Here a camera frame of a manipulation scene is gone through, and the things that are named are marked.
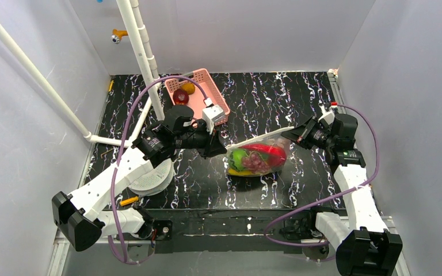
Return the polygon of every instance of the black table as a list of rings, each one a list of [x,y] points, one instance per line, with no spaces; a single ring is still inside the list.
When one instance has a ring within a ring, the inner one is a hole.
[[[318,103],[334,98],[325,72],[212,74],[212,77],[231,108],[228,123],[221,127],[225,145],[301,124],[313,115],[320,116]],[[142,88],[141,76],[114,77],[100,136],[120,138],[127,110]],[[165,108],[172,105],[165,89],[161,98]],[[146,99],[142,99],[140,108]],[[128,133],[134,129],[139,115],[137,108]],[[154,118],[150,116],[146,126]],[[176,176],[172,183],[165,191],[144,198],[142,206],[150,209],[294,208],[339,191],[321,150],[308,151],[294,145],[291,150],[290,159],[281,172],[255,178],[228,177],[223,156],[205,160],[194,150],[184,150],[174,163]],[[87,181],[113,163],[116,155],[117,147],[97,144]],[[134,196],[129,189],[121,195],[122,199]],[[330,204],[343,207],[338,199]]]
[[[220,129],[225,145],[302,124],[310,116],[321,115],[320,102],[328,103],[334,98],[325,72],[212,74],[212,77],[231,109],[228,122]],[[144,82],[138,75],[119,75],[113,80],[98,134],[119,139],[127,110],[144,88]],[[172,106],[165,88],[161,99],[165,108]],[[146,97],[142,99],[134,111],[128,137],[146,100]],[[155,120],[153,108],[150,113],[146,126]],[[86,181],[116,161],[117,149],[104,144],[95,146]],[[254,178],[227,176],[223,157],[205,160],[195,150],[182,151],[174,162],[176,176],[168,188],[142,199],[142,206],[150,209],[156,219],[173,224],[172,242],[159,244],[157,252],[283,250],[300,253],[300,248],[270,243],[261,234],[274,218],[340,191],[322,151],[292,145],[289,160],[281,172]],[[116,202],[134,196],[135,193],[126,189]],[[344,208],[344,203],[336,199],[326,206]],[[295,219],[301,220],[306,215]],[[272,234],[282,239],[276,230]]]

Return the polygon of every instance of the white pvc pipe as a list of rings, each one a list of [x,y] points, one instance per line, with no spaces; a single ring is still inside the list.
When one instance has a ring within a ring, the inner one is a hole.
[[[133,14],[133,9],[129,0],[116,0],[119,12],[123,18],[124,26],[128,32],[129,40],[133,46],[133,51],[135,52],[136,61],[142,72],[145,85],[149,85],[153,82],[153,75],[150,71],[150,64],[148,63],[145,49],[142,43],[142,38],[140,32],[138,31],[138,25],[136,24],[135,15]],[[155,115],[157,115],[158,120],[163,120],[165,115],[163,113],[162,103],[160,102],[160,96],[157,93],[157,86],[153,86],[148,90],[148,94],[155,110]]]
[[[70,119],[70,121],[77,127],[86,139],[90,139],[91,133],[87,130],[84,124],[77,118],[74,112],[67,106],[67,104],[60,98],[60,95],[55,91],[47,79],[41,74],[31,60],[26,56],[23,50],[19,47],[16,41],[0,24],[0,40],[8,48],[8,50],[16,57],[20,64],[33,77],[36,83],[47,93],[47,95],[55,102],[57,107]]]
[[[138,136],[140,135],[140,131],[142,130],[142,126],[150,111],[150,108],[151,108],[151,100],[150,98],[148,98],[143,108],[142,114],[140,115],[140,119],[138,119],[138,123],[136,123],[135,129],[133,129],[133,133],[131,133],[131,136],[129,137],[128,141],[133,142],[134,140],[136,140],[136,138],[138,138]]]
[[[89,141],[91,141],[92,143],[101,143],[107,145],[117,145],[117,146],[121,145],[121,140],[99,137],[97,135],[91,135]],[[126,140],[124,142],[124,147],[129,148],[130,146],[131,146],[131,141]]]
[[[158,75],[157,61],[155,60],[155,56],[151,51],[150,38],[148,37],[146,26],[143,23],[138,0],[129,0],[129,1],[131,3],[131,8],[133,9],[133,14],[135,15],[136,25],[138,26],[140,37],[142,38],[143,47],[145,49],[146,58],[150,65],[151,74],[153,76],[153,79],[158,79],[160,78],[160,76]]]

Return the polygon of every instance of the purple grapes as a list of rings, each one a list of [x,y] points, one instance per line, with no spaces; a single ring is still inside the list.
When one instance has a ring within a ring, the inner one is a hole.
[[[248,157],[243,157],[241,164],[254,174],[266,174],[270,170],[270,166],[262,160],[257,152],[252,152]]]

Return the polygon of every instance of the plastic bag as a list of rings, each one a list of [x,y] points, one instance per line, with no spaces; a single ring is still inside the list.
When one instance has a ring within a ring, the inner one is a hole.
[[[228,147],[226,174],[259,177],[282,170],[289,154],[290,141],[279,133],[262,135]]]

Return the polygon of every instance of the yellow tab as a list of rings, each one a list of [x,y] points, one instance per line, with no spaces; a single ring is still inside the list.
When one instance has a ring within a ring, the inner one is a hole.
[[[113,83],[114,83],[114,79],[111,80],[111,84],[109,85],[108,92],[111,92],[111,89],[113,89]]]
[[[119,205],[121,206],[126,206],[129,204],[132,204],[135,201],[139,201],[140,198],[139,197],[132,197],[132,198],[128,198],[127,200],[122,200],[121,202],[119,202]]]

